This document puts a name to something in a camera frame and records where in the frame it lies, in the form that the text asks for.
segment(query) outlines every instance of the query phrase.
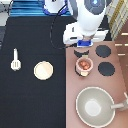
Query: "beige plate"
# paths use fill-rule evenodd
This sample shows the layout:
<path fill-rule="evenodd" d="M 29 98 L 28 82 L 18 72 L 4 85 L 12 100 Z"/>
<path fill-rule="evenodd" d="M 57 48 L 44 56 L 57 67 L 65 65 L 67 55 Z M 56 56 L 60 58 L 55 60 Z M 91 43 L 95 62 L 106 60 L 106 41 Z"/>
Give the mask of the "beige plate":
<path fill-rule="evenodd" d="M 34 67 L 34 74 L 40 80 L 46 80 L 50 78 L 53 74 L 53 66 L 46 61 L 39 62 Z"/>

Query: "cable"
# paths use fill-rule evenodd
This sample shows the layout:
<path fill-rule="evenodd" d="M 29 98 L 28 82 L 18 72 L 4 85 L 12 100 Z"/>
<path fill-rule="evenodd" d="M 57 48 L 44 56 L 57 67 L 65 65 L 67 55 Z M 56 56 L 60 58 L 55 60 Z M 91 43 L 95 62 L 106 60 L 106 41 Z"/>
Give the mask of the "cable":
<path fill-rule="evenodd" d="M 51 44 L 52 44 L 52 46 L 53 46 L 55 49 L 60 49 L 60 50 L 61 50 L 61 49 L 66 49 L 66 48 L 69 48 L 69 47 L 72 47 L 72 46 L 75 46 L 75 44 L 71 44 L 71 45 L 66 46 L 66 47 L 57 48 L 56 46 L 54 46 L 54 44 L 53 44 L 53 42 L 52 42 L 52 30 L 53 30 L 53 26 L 54 26 L 55 20 L 56 20 L 57 16 L 59 16 L 59 13 L 60 13 L 60 12 L 63 10 L 63 8 L 66 7 L 66 6 L 67 6 L 67 4 L 65 4 L 65 5 L 58 11 L 57 15 L 55 16 L 55 18 L 54 18 L 54 20 L 53 20 L 53 22 L 52 22 L 51 31 L 50 31 L 50 39 L 51 39 Z"/>
<path fill-rule="evenodd" d="M 0 3 L 4 6 L 4 10 L 1 11 L 0 13 L 7 11 L 7 9 L 6 9 L 5 5 L 3 4 L 3 2 L 0 1 Z"/>
<path fill-rule="evenodd" d="M 9 3 L 9 6 L 8 6 L 8 10 L 7 10 L 8 16 L 9 16 L 9 10 L 11 10 L 11 9 L 10 9 L 10 6 L 11 6 L 12 1 L 13 1 L 13 0 L 11 0 L 11 2 Z"/>

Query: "white robot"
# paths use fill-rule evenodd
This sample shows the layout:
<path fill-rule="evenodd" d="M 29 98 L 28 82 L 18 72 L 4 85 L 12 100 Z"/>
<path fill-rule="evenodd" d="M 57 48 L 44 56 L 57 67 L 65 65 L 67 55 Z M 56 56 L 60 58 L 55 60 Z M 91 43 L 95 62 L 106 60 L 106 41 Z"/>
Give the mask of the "white robot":
<path fill-rule="evenodd" d="M 51 14 L 57 13 L 67 3 L 69 12 L 77 22 L 66 25 L 63 43 L 77 43 L 77 47 L 88 47 L 93 42 L 105 39 L 108 30 L 98 27 L 111 2 L 112 0 L 45 0 L 44 8 Z"/>

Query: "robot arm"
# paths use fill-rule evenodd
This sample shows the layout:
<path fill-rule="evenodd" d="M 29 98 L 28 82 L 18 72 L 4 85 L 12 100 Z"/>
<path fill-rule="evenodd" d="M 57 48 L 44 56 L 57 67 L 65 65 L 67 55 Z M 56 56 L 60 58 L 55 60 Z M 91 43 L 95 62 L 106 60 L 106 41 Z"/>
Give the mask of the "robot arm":
<path fill-rule="evenodd" d="M 77 22 L 68 24 L 63 35 L 64 44 L 103 41 L 108 30 L 99 30 L 106 7 L 112 0 L 68 0 L 68 9 Z"/>

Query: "black table surface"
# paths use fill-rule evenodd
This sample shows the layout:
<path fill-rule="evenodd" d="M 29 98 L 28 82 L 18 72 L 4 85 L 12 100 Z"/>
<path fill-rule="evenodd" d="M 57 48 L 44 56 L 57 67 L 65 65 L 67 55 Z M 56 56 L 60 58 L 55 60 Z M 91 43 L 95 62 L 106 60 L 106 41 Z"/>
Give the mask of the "black table surface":
<path fill-rule="evenodd" d="M 51 17 L 9 17 L 0 50 L 0 128 L 66 128 L 65 50 L 50 44 Z M 58 17 L 53 43 L 63 47 L 63 32 L 72 17 Z M 11 69 L 13 50 L 18 49 L 22 68 Z M 53 65 L 53 76 L 38 80 L 34 66 Z"/>

